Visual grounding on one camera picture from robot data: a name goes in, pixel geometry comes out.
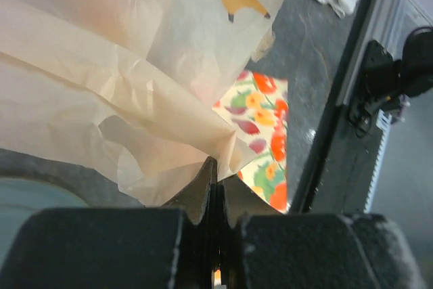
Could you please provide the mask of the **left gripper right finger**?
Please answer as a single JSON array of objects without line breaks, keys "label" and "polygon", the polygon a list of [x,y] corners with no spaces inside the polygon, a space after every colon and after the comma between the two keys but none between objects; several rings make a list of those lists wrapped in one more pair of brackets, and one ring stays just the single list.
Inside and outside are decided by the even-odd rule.
[{"label": "left gripper right finger", "polygon": [[226,288],[245,288],[244,239],[242,223],[253,216],[281,213],[267,204],[239,177],[228,177],[217,186],[216,230],[221,283]]}]

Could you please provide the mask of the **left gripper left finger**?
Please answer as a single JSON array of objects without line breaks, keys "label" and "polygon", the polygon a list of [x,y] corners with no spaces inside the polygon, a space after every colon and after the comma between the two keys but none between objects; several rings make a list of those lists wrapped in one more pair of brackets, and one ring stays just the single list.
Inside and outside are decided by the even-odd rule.
[{"label": "left gripper left finger", "polygon": [[171,288],[212,288],[215,262],[217,162],[207,158],[196,177],[163,205],[183,211]]}]

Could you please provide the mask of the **banana print plastic bag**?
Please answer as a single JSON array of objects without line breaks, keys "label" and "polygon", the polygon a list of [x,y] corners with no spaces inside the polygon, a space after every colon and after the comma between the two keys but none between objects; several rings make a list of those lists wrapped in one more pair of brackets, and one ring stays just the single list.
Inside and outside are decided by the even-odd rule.
[{"label": "banana print plastic bag", "polygon": [[1,0],[1,147],[157,206],[255,156],[214,104],[283,0]]}]

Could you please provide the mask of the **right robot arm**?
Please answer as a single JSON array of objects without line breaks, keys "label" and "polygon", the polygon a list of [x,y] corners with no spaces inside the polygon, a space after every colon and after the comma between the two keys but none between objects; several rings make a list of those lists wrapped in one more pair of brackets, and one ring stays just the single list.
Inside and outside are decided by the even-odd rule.
[{"label": "right robot arm", "polygon": [[401,62],[401,89],[417,97],[432,88],[432,26],[422,26],[407,37]]}]

